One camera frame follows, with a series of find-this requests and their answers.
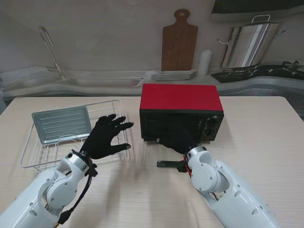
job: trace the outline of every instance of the dish rack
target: dish rack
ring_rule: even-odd
[[[101,116],[110,114],[116,114],[116,118],[123,116],[121,101],[118,99],[84,104],[81,106],[87,107],[92,128],[94,128],[95,123]],[[20,159],[20,166],[35,170],[37,172],[42,172],[45,169],[58,166],[60,160],[69,154],[72,149],[79,151],[87,138],[67,139],[68,136],[69,135],[62,135],[57,143],[42,145],[33,123]],[[128,138],[125,131],[121,131],[116,137],[114,137],[111,145],[119,145],[123,143],[128,143]],[[129,150],[126,150],[107,156],[106,158],[95,160],[94,162],[108,159],[121,160],[123,158],[127,158],[128,156],[130,156],[130,152]]]

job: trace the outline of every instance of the stainless steel pot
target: stainless steel pot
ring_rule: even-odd
[[[268,20],[265,23],[253,23],[257,17],[268,17]],[[227,42],[217,39],[226,45],[219,67],[234,69],[260,64],[271,42],[285,32],[278,35],[283,22],[274,23],[269,20],[269,14],[255,16],[251,24],[231,28]]]

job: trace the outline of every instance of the table surface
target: table surface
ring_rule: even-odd
[[[32,125],[31,113],[112,98],[16,98],[8,106],[0,115],[0,213],[36,176],[19,165]],[[142,166],[140,97],[116,98],[122,101],[127,120],[135,123],[127,130],[131,157],[101,163],[88,193],[61,227],[223,227],[187,174]],[[216,140],[205,146],[249,182],[277,214],[282,227],[303,227],[302,120],[282,97],[221,97],[221,102],[224,120]],[[85,182],[80,181],[79,189]]]

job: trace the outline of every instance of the toaster oven knob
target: toaster oven knob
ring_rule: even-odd
[[[214,128],[218,125],[218,122],[211,120],[208,122],[208,127]]]
[[[205,131],[206,136],[212,136],[213,134],[214,134],[214,130],[208,129],[207,131]]]

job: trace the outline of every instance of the black glove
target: black glove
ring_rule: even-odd
[[[112,139],[120,131],[134,125],[134,123],[130,122],[122,124],[125,121],[125,116],[113,120],[115,117],[115,114],[100,117],[80,152],[85,151],[92,159],[100,159],[119,151],[130,149],[131,145],[128,143],[111,146]]]
[[[157,142],[181,154],[189,152],[197,144],[191,134],[182,128],[171,129],[166,137],[157,139]]]

